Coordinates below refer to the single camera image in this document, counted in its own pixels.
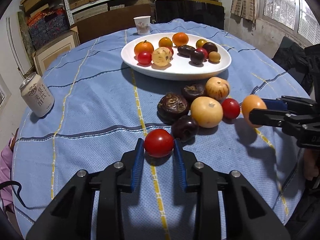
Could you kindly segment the person's hand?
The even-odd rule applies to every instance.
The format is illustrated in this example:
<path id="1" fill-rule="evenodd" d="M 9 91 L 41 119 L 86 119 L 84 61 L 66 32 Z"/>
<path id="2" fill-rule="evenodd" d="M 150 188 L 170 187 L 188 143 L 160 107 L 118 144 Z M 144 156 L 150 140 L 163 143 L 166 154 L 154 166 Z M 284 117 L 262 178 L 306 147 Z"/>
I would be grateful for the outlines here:
<path id="1" fill-rule="evenodd" d="M 316 165 L 316 161 L 318 159 L 318 151 L 314 151 L 311 149 L 305 149 L 304 150 L 304 177 L 312 181 L 313 178 L 317 177 L 319 175 L 319 169 Z"/>

